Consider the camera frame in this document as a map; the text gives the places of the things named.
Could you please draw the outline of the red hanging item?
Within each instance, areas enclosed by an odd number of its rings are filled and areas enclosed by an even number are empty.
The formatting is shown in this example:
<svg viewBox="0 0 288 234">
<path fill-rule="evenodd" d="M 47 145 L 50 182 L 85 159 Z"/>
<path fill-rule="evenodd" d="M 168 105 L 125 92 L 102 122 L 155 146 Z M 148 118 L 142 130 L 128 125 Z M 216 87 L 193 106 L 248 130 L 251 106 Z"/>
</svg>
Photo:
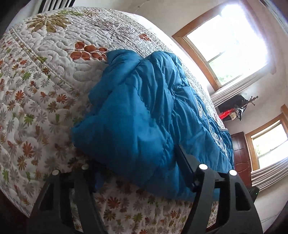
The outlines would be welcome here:
<svg viewBox="0 0 288 234">
<path fill-rule="evenodd" d="M 235 109 L 234 108 L 231 108 L 231 109 L 219 114 L 219 118 L 222 120 L 228 116 L 230 116 L 230 117 L 235 116 Z"/>
</svg>

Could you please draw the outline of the floral quilted bedspread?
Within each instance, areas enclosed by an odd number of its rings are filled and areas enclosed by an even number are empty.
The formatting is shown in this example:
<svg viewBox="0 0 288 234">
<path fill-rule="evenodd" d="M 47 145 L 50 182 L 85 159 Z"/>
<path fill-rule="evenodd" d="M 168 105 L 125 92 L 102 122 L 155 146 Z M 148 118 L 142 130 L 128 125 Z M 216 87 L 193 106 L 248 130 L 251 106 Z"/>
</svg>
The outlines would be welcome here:
<svg viewBox="0 0 288 234">
<path fill-rule="evenodd" d="M 1 192 L 24 222 L 53 170 L 78 169 L 86 157 L 70 140 L 71 128 L 90 109 L 88 93 L 107 67 L 107 53 L 132 50 L 142 57 L 174 53 L 198 102 L 198 117 L 220 155 L 206 163 L 234 167 L 232 140 L 189 58 L 142 16 L 112 9 L 74 7 L 41 13 L 1 38 Z"/>
</svg>

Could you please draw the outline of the wooden coat rack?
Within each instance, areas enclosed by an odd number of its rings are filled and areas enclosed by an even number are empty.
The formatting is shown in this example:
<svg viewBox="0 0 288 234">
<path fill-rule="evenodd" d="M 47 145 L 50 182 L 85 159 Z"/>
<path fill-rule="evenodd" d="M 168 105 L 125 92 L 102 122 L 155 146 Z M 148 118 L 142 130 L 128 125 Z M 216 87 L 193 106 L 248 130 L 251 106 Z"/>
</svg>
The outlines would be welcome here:
<svg viewBox="0 0 288 234">
<path fill-rule="evenodd" d="M 251 98 L 249 100 L 242 98 L 241 101 L 239 101 L 237 104 L 234 105 L 234 109 L 235 110 L 238 110 L 238 109 L 245 110 L 249 104 L 255 105 L 253 102 L 258 98 L 259 98 L 258 96 L 256 96 L 256 97 L 251 96 Z"/>
</svg>

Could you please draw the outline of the white curtain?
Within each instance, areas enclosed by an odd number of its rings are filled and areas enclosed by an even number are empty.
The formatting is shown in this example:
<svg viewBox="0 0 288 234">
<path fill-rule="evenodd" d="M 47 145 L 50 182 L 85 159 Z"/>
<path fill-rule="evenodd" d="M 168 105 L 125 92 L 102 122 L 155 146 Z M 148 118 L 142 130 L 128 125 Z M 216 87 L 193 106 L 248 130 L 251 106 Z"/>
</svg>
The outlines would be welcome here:
<svg viewBox="0 0 288 234">
<path fill-rule="evenodd" d="M 288 171 L 287 158 L 251 172 L 252 186 L 256 186 L 260 191 L 265 190 L 271 185 L 277 183 L 279 180 L 287 176 Z"/>
<path fill-rule="evenodd" d="M 218 91 L 216 91 L 210 96 L 214 107 L 218 107 L 230 98 L 241 93 L 268 73 L 275 74 L 276 67 L 270 66 L 268 64 L 260 70 L 256 71 L 255 73 L 251 74 L 250 76 L 247 76 L 245 78 L 242 76 L 237 77 L 235 80 L 220 88 Z"/>
</svg>

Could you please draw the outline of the blue puffer jacket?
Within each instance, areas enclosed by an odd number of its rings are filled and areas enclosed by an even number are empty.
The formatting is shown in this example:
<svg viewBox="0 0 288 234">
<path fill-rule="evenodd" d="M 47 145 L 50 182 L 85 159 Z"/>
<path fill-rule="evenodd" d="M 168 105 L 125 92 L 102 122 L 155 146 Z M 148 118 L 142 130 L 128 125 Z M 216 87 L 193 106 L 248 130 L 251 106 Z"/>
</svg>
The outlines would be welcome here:
<svg viewBox="0 0 288 234">
<path fill-rule="evenodd" d="M 156 51 L 142 58 L 115 50 L 107 61 L 88 95 L 89 113 L 72 128 L 77 149 L 170 199 L 194 199 L 174 157 L 175 145 L 215 171 L 233 169 L 231 136 L 208 113 L 176 55 Z"/>
</svg>

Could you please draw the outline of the dark wooden door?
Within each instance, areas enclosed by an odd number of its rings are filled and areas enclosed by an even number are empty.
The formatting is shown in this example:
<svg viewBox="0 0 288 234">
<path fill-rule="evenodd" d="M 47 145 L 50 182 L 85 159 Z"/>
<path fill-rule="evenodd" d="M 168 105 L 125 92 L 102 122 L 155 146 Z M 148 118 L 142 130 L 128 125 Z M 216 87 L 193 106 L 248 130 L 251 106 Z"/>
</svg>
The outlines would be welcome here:
<svg viewBox="0 0 288 234">
<path fill-rule="evenodd" d="M 244 185 L 251 188 L 251 161 L 244 132 L 233 134 L 231 138 L 234 150 L 235 171 L 242 179 Z"/>
</svg>

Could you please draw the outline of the black metal chair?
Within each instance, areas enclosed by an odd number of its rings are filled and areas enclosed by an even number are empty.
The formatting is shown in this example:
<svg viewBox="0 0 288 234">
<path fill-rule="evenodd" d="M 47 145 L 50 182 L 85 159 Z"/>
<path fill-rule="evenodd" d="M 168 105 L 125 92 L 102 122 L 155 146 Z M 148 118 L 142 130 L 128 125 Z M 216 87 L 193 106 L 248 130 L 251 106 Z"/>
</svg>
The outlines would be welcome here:
<svg viewBox="0 0 288 234">
<path fill-rule="evenodd" d="M 75 0 L 42 0 L 38 9 L 38 13 L 72 7 L 74 3 Z"/>
</svg>

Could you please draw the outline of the wooden framed window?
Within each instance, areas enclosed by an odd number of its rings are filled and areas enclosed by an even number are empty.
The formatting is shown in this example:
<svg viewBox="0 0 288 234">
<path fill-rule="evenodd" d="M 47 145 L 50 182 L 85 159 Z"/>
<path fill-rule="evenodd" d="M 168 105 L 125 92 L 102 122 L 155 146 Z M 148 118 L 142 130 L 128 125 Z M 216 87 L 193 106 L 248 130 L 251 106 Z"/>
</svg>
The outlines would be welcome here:
<svg viewBox="0 0 288 234">
<path fill-rule="evenodd" d="M 248 1 L 224 1 L 172 36 L 214 91 L 276 66 L 259 18 Z"/>
<path fill-rule="evenodd" d="M 261 127 L 245 135 L 252 169 L 263 169 L 287 157 L 287 106 Z"/>
</svg>

